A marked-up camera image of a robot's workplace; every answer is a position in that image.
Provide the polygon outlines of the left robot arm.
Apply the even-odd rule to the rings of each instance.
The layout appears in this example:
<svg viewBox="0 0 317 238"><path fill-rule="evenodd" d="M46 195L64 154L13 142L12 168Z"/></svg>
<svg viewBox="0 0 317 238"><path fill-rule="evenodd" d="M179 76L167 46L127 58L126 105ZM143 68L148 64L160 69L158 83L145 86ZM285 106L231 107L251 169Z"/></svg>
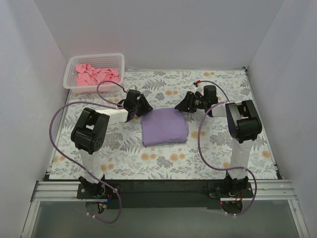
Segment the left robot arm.
<svg viewBox="0 0 317 238"><path fill-rule="evenodd" d="M85 174L79 178L86 192L94 198L105 194L104 173L101 169L99 150L101 149L108 126L131 121L135 116L141 117L153 110L144 94L129 90L124 100L116 108L93 110L85 108L72 133L71 141L81 155Z"/></svg>

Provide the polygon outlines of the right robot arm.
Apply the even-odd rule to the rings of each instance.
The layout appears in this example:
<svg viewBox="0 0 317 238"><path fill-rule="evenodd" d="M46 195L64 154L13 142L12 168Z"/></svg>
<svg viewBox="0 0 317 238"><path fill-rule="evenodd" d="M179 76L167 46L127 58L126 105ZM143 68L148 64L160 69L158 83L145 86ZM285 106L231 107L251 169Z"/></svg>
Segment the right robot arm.
<svg viewBox="0 0 317 238"><path fill-rule="evenodd" d="M225 178L217 185L208 188L208 192L214 197L226 194L235 197L248 189L248 169L250 151L253 142L262 132L263 126L257 109L252 100L239 103L219 102L217 89L224 92L220 86L211 82L203 87L203 93L188 91L185 98L175 106L180 112L195 113L198 109L205 114L200 122L198 134L201 133L204 119L209 117L222 117L227 119L227 126L232 137L232 153L230 167L221 169L211 166L203 157L200 138L198 137L198 152L203 162L216 171L225 171Z"/></svg>

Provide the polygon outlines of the purple t shirt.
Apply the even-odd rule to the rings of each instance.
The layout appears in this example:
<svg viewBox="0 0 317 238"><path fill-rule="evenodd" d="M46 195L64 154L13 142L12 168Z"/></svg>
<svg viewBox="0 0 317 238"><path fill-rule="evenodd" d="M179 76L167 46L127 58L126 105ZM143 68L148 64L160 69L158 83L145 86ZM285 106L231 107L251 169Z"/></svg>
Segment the purple t shirt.
<svg viewBox="0 0 317 238"><path fill-rule="evenodd" d="M153 110L141 117L143 145L156 146L184 143L188 140L189 126L182 112L174 108Z"/></svg>

